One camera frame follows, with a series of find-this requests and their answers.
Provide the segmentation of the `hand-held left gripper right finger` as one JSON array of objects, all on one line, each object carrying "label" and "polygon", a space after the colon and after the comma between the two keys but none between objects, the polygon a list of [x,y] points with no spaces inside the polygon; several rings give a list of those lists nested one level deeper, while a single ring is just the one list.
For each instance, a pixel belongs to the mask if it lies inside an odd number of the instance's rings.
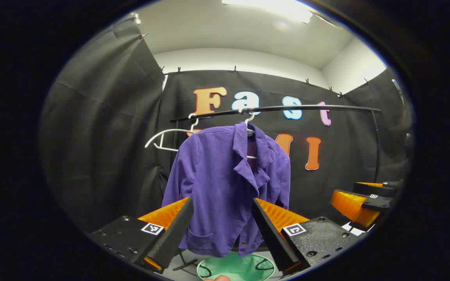
[{"label": "hand-held left gripper right finger", "polygon": [[307,219],[262,199],[253,199],[252,216],[277,269],[285,276],[313,270],[360,242],[360,236],[326,217]]}]

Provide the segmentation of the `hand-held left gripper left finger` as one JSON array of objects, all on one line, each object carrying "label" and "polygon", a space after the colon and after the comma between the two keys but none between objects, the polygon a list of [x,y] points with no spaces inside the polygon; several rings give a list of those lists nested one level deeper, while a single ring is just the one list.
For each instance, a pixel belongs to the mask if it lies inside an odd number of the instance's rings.
[{"label": "hand-held left gripper left finger", "polygon": [[169,267],[193,216],[191,197],[141,217],[121,216],[89,238],[129,263],[162,274]]}]

